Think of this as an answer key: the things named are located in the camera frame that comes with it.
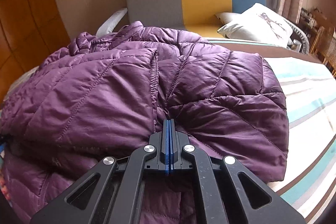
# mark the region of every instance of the striped tablecloth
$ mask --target striped tablecloth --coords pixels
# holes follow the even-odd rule
[[[289,119],[285,179],[269,186],[312,224],[336,192],[336,80],[322,64],[266,60],[286,95]]]

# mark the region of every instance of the silver screw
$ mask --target silver screw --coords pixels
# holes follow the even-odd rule
[[[187,152],[193,152],[195,150],[195,147],[191,144],[187,144],[187,145],[184,146],[183,149]]]
[[[152,146],[152,145],[146,145],[144,148],[143,148],[146,152],[153,152],[155,150],[155,147]]]
[[[114,158],[112,157],[106,157],[105,159],[103,159],[103,163],[106,165],[111,165],[114,163]]]
[[[226,156],[224,158],[224,161],[227,163],[227,164],[234,164],[236,162],[236,159],[232,156]]]

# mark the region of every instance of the jacket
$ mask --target jacket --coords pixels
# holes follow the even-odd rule
[[[146,145],[165,118],[209,156],[232,155],[266,183],[283,180],[289,125],[269,64],[195,33],[134,22],[101,39],[82,33],[4,102],[13,209],[28,223],[103,157]],[[195,223],[187,179],[148,180],[140,223]]]

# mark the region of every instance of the purple puffer jacket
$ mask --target purple puffer jacket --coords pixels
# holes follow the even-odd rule
[[[148,143],[174,118],[210,156],[233,155],[264,182],[284,178],[285,96],[258,54],[187,31],[135,22],[102,39],[81,34],[5,102],[4,175],[14,210],[31,216],[106,155]],[[146,183],[140,223],[195,223],[190,183]]]

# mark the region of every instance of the triangular cutout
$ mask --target triangular cutout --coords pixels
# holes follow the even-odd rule
[[[93,175],[90,179],[83,183],[76,192],[67,198],[67,203],[77,207],[78,209],[85,210],[99,178],[100,174],[97,173]]]
[[[243,185],[247,198],[253,209],[258,209],[271,202],[271,197],[245,173],[238,173],[238,178]]]

